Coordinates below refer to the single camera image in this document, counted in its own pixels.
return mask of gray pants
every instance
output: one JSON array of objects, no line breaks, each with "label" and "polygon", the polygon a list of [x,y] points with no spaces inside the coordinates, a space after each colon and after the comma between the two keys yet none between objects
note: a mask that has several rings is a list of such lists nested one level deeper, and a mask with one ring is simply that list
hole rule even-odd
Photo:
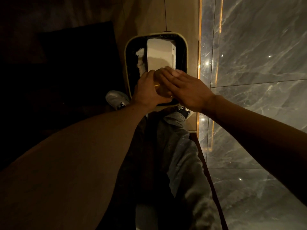
[{"label": "gray pants", "polygon": [[[180,229],[222,229],[210,185],[203,173],[196,144],[184,128],[185,118],[179,112],[164,117],[157,127],[158,170],[167,174],[169,189],[180,213],[174,222]],[[129,151],[118,173],[109,207],[98,229],[135,229],[136,164],[142,153],[146,119],[136,128]]]}]

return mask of marble wall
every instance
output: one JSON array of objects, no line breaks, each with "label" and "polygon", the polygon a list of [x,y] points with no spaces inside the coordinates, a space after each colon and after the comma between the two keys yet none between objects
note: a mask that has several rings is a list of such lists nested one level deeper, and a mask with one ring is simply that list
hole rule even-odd
[{"label": "marble wall", "polygon": [[[307,0],[202,0],[201,80],[307,133]],[[199,140],[229,229],[306,229],[307,208],[217,123]]]}]

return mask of hand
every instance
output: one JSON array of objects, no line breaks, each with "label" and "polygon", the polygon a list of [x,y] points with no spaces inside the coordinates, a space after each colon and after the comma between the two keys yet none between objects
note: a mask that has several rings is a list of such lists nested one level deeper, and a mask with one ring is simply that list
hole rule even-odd
[{"label": "hand", "polygon": [[200,79],[170,67],[165,67],[161,71],[161,81],[181,105],[191,111],[207,114],[209,101],[215,94]]},{"label": "hand", "polygon": [[157,94],[154,86],[154,70],[143,73],[135,86],[131,104],[141,105],[152,111],[156,105],[171,102],[171,98],[162,97]]}]

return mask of sneaker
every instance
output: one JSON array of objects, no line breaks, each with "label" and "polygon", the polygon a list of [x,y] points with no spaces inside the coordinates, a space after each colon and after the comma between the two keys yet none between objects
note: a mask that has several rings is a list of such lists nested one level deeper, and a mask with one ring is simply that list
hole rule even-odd
[{"label": "sneaker", "polygon": [[178,105],[178,110],[177,112],[181,113],[185,119],[188,119],[194,112],[189,110],[188,108],[185,108],[182,105]]},{"label": "sneaker", "polygon": [[120,110],[129,104],[129,98],[120,91],[111,90],[106,94],[106,101],[115,109]]}]

